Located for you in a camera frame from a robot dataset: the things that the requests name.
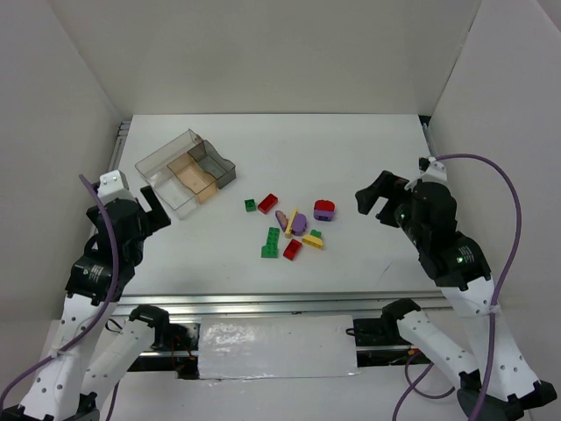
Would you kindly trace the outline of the red rounded lego block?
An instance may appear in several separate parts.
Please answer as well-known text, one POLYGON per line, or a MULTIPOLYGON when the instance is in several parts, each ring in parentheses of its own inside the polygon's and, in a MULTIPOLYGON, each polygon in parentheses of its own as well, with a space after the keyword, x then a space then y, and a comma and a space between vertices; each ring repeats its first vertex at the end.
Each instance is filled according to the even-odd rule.
POLYGON ((320 199, 314 204, 314 211, 334 212, 335 209, 336 205, 330 200, 320 199))

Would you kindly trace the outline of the yellow curved lego brick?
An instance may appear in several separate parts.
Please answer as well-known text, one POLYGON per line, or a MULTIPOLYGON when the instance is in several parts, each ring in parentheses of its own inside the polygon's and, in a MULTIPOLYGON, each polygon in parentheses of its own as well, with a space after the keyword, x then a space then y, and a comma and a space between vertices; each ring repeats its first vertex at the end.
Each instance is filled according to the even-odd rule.
POLYGON ((306 234, 302 236, 302 243, 309 245, 309 246, 313 246, 315 248, 318 248, 320 250, 323 249, 323 240, 320 237, 317 237, 315 235, 311 235, 311 234, 306 234))

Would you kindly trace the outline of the small green square lego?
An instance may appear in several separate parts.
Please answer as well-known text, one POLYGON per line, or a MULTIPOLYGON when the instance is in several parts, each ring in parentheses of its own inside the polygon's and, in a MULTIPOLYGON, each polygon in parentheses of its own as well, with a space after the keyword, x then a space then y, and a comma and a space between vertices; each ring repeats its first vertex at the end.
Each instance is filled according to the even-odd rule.
POLYGON ((253 199, 246 199, 245 200, 245 211, 246 212, 253 212, 257 210, 257 204, 253 199))

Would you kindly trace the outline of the red curved lego brick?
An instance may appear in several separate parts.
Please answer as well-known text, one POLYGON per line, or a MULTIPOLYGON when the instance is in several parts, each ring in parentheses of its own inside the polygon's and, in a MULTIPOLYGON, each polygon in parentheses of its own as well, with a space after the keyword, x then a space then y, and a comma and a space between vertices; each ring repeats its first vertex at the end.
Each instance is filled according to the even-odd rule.
POLYGON ((293 260, 302 248, 302 242, 297 239, 291 239, 286 246, 283 256, 288 260, 293 260))

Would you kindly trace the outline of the red rectangular lego brick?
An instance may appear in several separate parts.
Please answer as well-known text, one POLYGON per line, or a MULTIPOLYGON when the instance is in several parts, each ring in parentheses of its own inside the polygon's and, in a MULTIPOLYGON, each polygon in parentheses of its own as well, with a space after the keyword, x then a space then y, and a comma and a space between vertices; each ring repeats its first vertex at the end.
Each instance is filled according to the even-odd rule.
POLYGON ((278 197, 270 193, 258 204, 258 210, 263 214, 267 214, 278 203, 278 201, 278 197))

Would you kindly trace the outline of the green long lego brick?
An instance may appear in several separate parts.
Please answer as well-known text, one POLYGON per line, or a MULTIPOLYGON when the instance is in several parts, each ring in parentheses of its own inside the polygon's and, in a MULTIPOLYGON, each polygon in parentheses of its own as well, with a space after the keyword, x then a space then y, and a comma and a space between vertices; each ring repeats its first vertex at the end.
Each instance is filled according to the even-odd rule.
POLYGON ((278 241, 280 237, 280 229, 276 227, 269 227, 266 243, 261 247, 261 258, 277 258, 278 257, 278 241))

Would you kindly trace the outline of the purple curved lego base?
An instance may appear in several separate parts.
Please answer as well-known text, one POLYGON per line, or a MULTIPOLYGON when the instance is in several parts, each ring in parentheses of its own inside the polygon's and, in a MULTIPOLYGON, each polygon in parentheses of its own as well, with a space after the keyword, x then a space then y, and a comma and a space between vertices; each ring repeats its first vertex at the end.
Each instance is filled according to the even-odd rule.
POLYGON ((330 222, 335 217, 335 212, 331 210, 314 209, 314 219, 324 222, 330 222))

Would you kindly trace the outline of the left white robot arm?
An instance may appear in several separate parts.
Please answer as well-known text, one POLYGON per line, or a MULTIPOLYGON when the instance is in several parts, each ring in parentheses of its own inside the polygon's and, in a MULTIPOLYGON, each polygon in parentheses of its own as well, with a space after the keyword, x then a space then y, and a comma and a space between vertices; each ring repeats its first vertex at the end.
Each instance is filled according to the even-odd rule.
POLYGON ((132 363, 149 347, 165 343, 170 330, 167 311, 141 304, 102 354, 93 353, 116 309, 124 287, 142 261, 145 240, 171 224, 153 189, 140 190, 150 210, 136 198, 102 201, 100 185, 87 187, 96 203, 87 216, 97 232, 71 268, 64 311, 49 354, 10 383, 1 397, 33 375, 22 401, 2 407, 3 420, 97 420, 107 399, 132 363))

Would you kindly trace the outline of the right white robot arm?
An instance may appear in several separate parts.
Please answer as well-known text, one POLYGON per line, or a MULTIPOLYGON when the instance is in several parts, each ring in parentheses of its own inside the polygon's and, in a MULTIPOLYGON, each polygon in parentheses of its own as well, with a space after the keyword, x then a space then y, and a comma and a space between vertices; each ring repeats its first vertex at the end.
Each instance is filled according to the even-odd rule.
POLYGON ((479 245, 457 228, 457 202, 441 182, 407 179, 383 171, 355 195, 368 214, 401 229, 419 254, 426 275, 461 319, 470 349, 436 328, 413 300, 386 306, 390 331, 418 348, 452 382, 459 406, 473 420, 518 420, 525 411, 557 399, 554 386, 538 378, 524 359, 501 307, 492 302, 494 280, 479 245))

